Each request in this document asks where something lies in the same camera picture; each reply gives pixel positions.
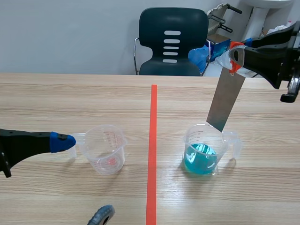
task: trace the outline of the blue liquid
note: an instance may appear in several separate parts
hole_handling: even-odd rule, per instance
[[[208,174],[213,172],[217,165],[217,156],[215,151],[210,146],[201,143],[193,144],[192,147],[188,147],[184,155],[184,163],[186,167],[197,174]]]

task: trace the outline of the white sink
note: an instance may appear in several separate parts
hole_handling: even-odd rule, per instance
[[[242,0],[245,4],[254,7],[247,25],[243,40],[258,38],[262,32],[270,8],[283,8],[290,5],[293,0]]]
[[[257,8],[283,8],[290,5],[293,0],[243,0],[243,2]]]

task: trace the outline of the chair backrest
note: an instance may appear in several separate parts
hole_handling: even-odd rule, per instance
[[[140,16],[140,44],[152,49],[152,59],[187,59],[190,50],[204,46],[207,32],[208,17],[200,9],[148,8]]]

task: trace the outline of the empty measuring cup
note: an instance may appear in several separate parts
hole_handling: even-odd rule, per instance
[[[242,141],[233,132],[220,132],[208,124],[192,126],[184,137],[184,164],[192,172],[213,172],[222,156],[233,143],[233,157],[240,156]]]
[[[87,133],[76,133],[72,136],[79,145],[79,151],[100,174],[113,174],[124,165],[124,147],[127,140],[119,128],[101,125]],[[72,157],[76,157],[75,147],[68,151]]]

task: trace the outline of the sink pedestal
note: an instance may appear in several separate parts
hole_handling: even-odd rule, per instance
[[[258,38],[262,32],[264,21],[266,20],[269,8],[253,8],[253,13],[248,22],[243,41],[248,38]]]

